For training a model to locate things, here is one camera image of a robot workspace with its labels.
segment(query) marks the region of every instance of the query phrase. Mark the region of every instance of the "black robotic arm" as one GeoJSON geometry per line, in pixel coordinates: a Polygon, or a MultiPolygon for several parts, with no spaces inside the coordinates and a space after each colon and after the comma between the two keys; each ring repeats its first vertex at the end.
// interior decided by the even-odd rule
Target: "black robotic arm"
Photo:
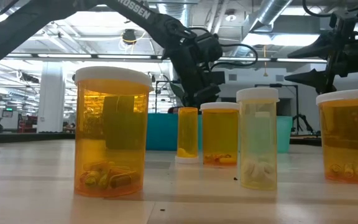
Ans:
{"type": "Polygon", "coordinates": [[[145,29],[163,47],[180,77],[185,106],[215,101],[220,89],[211,83],[200,63],[214,62],[222,54],[216,35],[198,36],[177,19],[151,11],[138,0],[31,0],[0,22],[0,60],[49,22],[105,4],[145,29]]]}

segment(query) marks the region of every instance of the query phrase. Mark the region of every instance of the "pill bottle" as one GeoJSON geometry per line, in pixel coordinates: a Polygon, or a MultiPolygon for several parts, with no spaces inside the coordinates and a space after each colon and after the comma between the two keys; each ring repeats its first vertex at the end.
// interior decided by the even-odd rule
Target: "pill bottle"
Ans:
{"type": "Polygon", "coordinates": [[[278,90],[248,88],[238,91],[236,97],[240,104],[241,185],[276,190],[278,90]]]}
{"type": "Polygon", "coordinates": [[[76,72],[75,83],[75,193],[115,197],[142,189],[150,77],[88,67],[76,72]]]}
{"type": "Polygon", "coordinates": [[[198,163],[198,109],[183,107],[178,112],[178,150],[180,164],[198,163]]]}
{"type": "Polygon", "coordinates": [[[238,103],[204,103],[203,164],[214,166],[237,165],[238,103]]]}
{"type": "Polygon", "coordinates": [[[358,90],[319,95],[327,179],[358,184],[358,90]]]}

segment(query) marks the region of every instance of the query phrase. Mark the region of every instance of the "pill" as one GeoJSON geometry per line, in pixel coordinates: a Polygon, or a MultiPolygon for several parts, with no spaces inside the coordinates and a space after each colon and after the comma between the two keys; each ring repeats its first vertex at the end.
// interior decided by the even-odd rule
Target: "pill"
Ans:
{"type": "Polygon", "coordinates": [[[256,182],[263,181],[265,177],[265,171],[263,165],[256,164],[250,175],[251,179],[256,182]]]}
{"type": "Polygon", "coordinates": [[[108,185],[109,185],[109,175],[104,174],[99,180],[98,187],[100,189],[106,189],[108,185]]]}
{"type": "Polygon", "coordinates": [[[94,187],[98,184],[101,175],[98,171],[91,171],[85,178],[85,185],[87,187],[94,187]]]}
{"type": "Polygon", "coordinates": [[[114,166],[114,162],[111,161],[98,161],[98,162],[89,162],[84,164],[83,168],[85,171],[99,171],[109,170],[110,167],[114,166]]]}
{"type": "Polygon", "coordinates": [[[354,175],[353,164],[351,164],[351,163],[346,164],[344,176],[346,178],[352,178],[353,175],[354,175]]]}
{"type": "Polygon", "coordinates": [[[237,159],[234,159],[234,158],[220,158],[219,162],[221,164],[235,164],[237,162],[237,159]]]}
{"type": "Polygon", "coordinates": [[[261,167],[263,167],[263,170],[266,174],[273,174],[274,168],[272,165],[268,164],[267,162],[261,162],[259,164],[261,167]]]}
{"type": "Polygon", "coordinates": [[[334,175],[339,175],[342,172],[342,167],[340,165],[333,164],[329,167],[329,170],[334,175]]]}

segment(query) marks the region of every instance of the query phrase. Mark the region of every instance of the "white bottle cap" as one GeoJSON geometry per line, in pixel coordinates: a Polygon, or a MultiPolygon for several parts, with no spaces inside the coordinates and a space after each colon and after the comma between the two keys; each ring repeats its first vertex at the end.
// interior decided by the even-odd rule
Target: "white bottle cap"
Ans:
{"type": "Polygon", "coordinates": [[[326,93],[317,96],[316,104],[324,103],[327,101],[335,101],[335,100],[354,100],[358,99],[358,90],[345,90],[345,91],[337,91],[333,93],[326,93]]]}
{"type": "Polygon", "coordinates": [[[274,100],[279,102],[278,90],[274,88],[258,87],[240,90],[236,94],[237,102],[243,100],[274,100]]]}
{"type": "Polygon", "coordinates": [[[239,110],[240,105],[238,103],[230,102],[216,102],[216,103],[203,103],[200,107],[200,110],[211,110],[211,109],[229,109],[229,110],[239,110]]]}
{"type": "Polygon", "coordinates": [[[103,80],[124,80],[141,85],[149,86],[152,91],[152,79],[138,71],[127,68],[117,68],[108,66],[94,66],[81,68],[75,73],[75,84],[82,80],[103,79],[103,80]]]}

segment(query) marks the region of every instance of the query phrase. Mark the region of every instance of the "wall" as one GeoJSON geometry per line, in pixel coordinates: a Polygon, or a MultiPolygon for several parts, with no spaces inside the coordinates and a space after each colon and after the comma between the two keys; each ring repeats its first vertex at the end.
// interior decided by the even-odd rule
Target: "wall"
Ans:
{"type": "Polygon", "coordinates": [[[14,129],[17,130],[17,125],[19,122],[19,113],[17,111],[13,111],[11,118],[3,118],[2,117],[3,110],[0,110],[0,124],[4,129],[14,129]]]}
{"type": "MultiPolygon", "coordinates": [[[[275,75],[291,75],[303,72],[309,72],[312,69],[317,71],[325,70],[325,64],[308,64],[300,67],[295,70],[293,73],[287,73],[285,68],[268,68],[267,73],[268,77],[264,77],[265,70],[259,69],[233,69],[225,70],[226,73],[226,84],[220,85],[221,92],[220,97],[236,97],[236,92],[245,88],[252,88],[255,84],[270,84],[277,83],[275,81],[275,75]],[[237,74],[237,81],[229,81],[229,74],[237,74]]],[[[280,82],[281,84],[293,84],[298,85],[299,91],[299,114],[306,116],[307,121],[310,126],[315,130],[320,130],[320,119],[319,111],[316,105],[317,92],[313,87],[292,83],[292,82],[280,82]]],[[[337,76],[334,81],[334,86],[337,90],[355,90],[358,89],[358,73],[349,74],[346,78],[341,78],[337,76]]],[[[291,99],[291,113],[296,115],[295,107],[295,96],[287,88],[278,88],[280,98],[290,98],[291,99]]],[[[306,133],[306,126],[303,122],[300,122],[301,126],[304,127],[302,133],[306,133]]]]}
{"type": "MultiPolygon", "coordinates": [[[[220,97],[236,97],[236,93],[239,90],[245,88],[253,88],[255,84],[271,84],[271,83],[281,83],[291,85],[292,82],[276,82],[276,75],[286,75],[287,70],[285,68],[268,68],[267,77],[264,77],[265,69],[261,68],[258,70],[254,69],[233,69],[233,70],[224,70],[226,77],[226,84],[222,84],[219,87],[221,92],[219,93],[220,97]],[[229,81],[229,74],[236,74],[237,81],[229,81]]],[[[291,92],[295,90],[289,90],[287,88],[278,88],[278,95],[280,98],[295,98],[294,94],[291,92]]]]}

